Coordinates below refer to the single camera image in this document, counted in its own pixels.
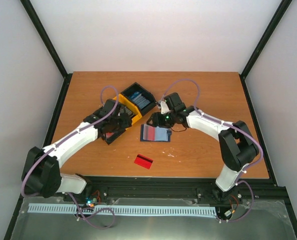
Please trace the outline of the red black-stripe credit card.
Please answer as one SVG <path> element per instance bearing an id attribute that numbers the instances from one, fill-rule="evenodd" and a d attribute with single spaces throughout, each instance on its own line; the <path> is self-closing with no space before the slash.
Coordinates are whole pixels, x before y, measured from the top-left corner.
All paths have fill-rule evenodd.
<path id="1" fill-rule="evenodd" d="M 138 154 L 134 160 L 134 163 L 149 170 L 153 164 L 153 160 L 141 154 Z"/>

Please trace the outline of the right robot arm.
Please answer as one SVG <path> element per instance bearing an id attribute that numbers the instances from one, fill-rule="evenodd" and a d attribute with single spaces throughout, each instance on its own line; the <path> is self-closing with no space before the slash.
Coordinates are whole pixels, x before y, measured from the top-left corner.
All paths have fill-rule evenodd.
<path id="1" fill-rule="evenodd" d="M 157 103 L 160 111 L 152 113 L 147 125 L 170 129 L 182 125 L 186 129 L 198 130 L 219 142 L 223 168 L 215 180 L 219 192 L 225 193 L 238 185 L 238 180 L 255 165 L 254 159 L 263 159 L 263 149 L 253 138 L 243 121 L 230 122 L 213 117 L 195 105 L 186 106 L 178 93 L 164 96 Z"/>

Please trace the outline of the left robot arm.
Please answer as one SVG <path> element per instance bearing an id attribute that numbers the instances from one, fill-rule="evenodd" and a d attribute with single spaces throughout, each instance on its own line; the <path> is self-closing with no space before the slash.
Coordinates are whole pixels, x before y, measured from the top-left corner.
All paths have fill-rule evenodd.
<path id="1" fill-rule="evenodd" d="M 60 140 L 43 148 L 29 150 L 23 173 L 21 194 L 27 197 L 25 188 L 32 196 L 49 198 L 56 193 L 72 193 L 81 201 L 88 201 L 93 189 L 80 174 L 61 172 L 65 162 L 89 143 L 107 133 L 124 131 L 131 127 L 132 118 L 127 107 L 114 99 L 108 99 L 94 113 L 87 116 L 73 131 Z"/>

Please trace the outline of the white red credit card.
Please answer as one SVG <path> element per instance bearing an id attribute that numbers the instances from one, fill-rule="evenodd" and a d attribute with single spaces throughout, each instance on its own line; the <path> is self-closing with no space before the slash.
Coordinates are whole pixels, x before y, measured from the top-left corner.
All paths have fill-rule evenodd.
<path id="1" fill-rule="evenodd" d="M 155 141 L 156 138 L 156 128 L 145 124 L 143 126 L 143 140 L 145 141 Z"/>

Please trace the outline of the blue leather card holder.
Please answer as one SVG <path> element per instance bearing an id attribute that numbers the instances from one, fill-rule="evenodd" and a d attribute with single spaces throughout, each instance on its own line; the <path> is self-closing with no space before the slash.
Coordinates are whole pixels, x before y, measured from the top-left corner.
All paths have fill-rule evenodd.
<path id="1" fill-rule="evenodd" d="M 162 127 L 154 127 L 155 128 L 155 141 L 147 141 L 143 140 L 143 128 L 144 125 L 142 124 L 140 127 L 140 141 L 141 142 L 170 142 L 172 131 L 169 128 L 162 128 Z"/>

